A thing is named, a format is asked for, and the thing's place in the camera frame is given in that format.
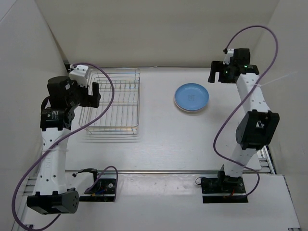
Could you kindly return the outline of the blue plate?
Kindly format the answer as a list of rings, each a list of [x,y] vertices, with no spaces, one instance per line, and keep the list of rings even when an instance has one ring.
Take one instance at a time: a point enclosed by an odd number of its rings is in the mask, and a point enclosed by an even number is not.
[[[205,108],[209,102],[209,93],[205,87],[197,83],[186,83],[178,87],[174,100],[187,110],[194,112]]]

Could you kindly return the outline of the cream plate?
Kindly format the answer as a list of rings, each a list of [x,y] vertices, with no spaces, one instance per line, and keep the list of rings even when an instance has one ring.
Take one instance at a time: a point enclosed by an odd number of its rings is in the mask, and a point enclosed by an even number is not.
[[[180,110],[183,111],[183,112],[187,112],[187,113],[193,113],[193,112],[194,112],[194,111],[192,111],[192,110],[187,110],[187,109],[185,109],[185,108],[182,108],[182,107],[176,102],[176,100],[174,100],[174,104],[177,106],[178,109],[180,109]]]

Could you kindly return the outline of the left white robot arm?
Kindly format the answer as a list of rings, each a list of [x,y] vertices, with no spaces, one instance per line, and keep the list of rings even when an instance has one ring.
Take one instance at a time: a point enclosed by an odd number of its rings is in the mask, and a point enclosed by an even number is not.
[[[98,108],[101,95],[99,85],[92,84],[92,94],[68,76],[53,77],[47,84],[48,97],[41,105],[40,128],[43,139],[43,159],[33,195],[27,206],[47,214],[73,214],[77,211],[79,194],[66,185],[65,162],[68,140],[61,140],[71,132],[74,110],[78,106]]]

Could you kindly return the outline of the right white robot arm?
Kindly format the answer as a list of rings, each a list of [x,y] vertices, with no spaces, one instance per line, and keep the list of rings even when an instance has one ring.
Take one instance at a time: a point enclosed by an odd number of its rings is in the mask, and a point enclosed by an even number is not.
[[[220,83],[235,84],[245,113],[235,132],[237,145],[216,180],[217,189],[225,193],[240,183],[243,170],[253,155],[270,144],[280,116],[265,102],[257,84],[259,70],[250,64],[250,50],[225,49],[224,53],[223,61],[212,62],[208,82],[213,83],[218,73]]]

